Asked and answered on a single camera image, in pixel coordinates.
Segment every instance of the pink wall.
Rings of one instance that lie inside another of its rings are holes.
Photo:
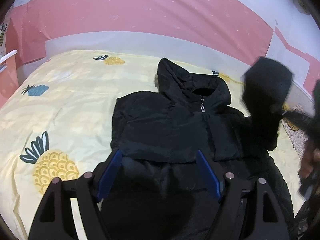
[[[8,58],[6,68],[0,72],[0,108],[19,87],[14,58]]]
[[[14,8],[6,47],[18,50],[20,66],[45,57],[47,40],[98,31],[171,36],[249,65],[266,54],[273,34],[238,0],[31,0]]]
[[[316,84],[317,79],[320,79],[320,62],[312,57],[311,55],[307,53],[303,53],[302,51],[292,47],[287,43],[285,40],[284,36],[282,33],[279,31],[278,28],[275,29],[275,33],[281,40],[281,42],[284,44],[285,48],[289,51],[291,51],[294,54],[297,54],[298,56],[302,57],[306,61],[310,63],[308,74],[306,77],[306,80],[303,84],[303,87],[310,93],[312,94],[313,88]]]

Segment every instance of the bedsheet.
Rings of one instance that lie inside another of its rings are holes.
[[[78,178],[108,157],[116,99],[136,91],[156,92],[159,61],[106,51],[62,53],[34,71],[0,109],[0,213],[20,240],[27,239],[53,177]],[[175,63],[193,73],[212,74]],[[228,81],[231,106],[247,114],[241,85]],[[270,155],[288,184],[296,214],[303,203],[297,194],[300,159],[282,126]],[[86,239],[77,202],[71,203],[79,239]]]

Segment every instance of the jacket sleeve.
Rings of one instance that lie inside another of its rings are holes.
[[[243,101],[258,142],[269,151],[277,146],[282,106],[292,84],[292,73],[281,63],[260,57],[244,74]]]
[[[135,98],[135,93],[118,98],[112,116],[112,140],[111,149],[119,147],[119,141],[124,127],[130,117],[130,109]]]

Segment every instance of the jacket hood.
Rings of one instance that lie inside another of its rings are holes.
[[[231,104],[231,95],[225,81],[214,75],[190,73],[167,58],[158,65],[159,92],[170,100],[201,112],[204,99],[206,112],[218,113]]]

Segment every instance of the zipper pull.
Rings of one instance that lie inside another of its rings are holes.
[[[205,112],[203,102],[204,102],[204,98],[201,97],[201,112]]]

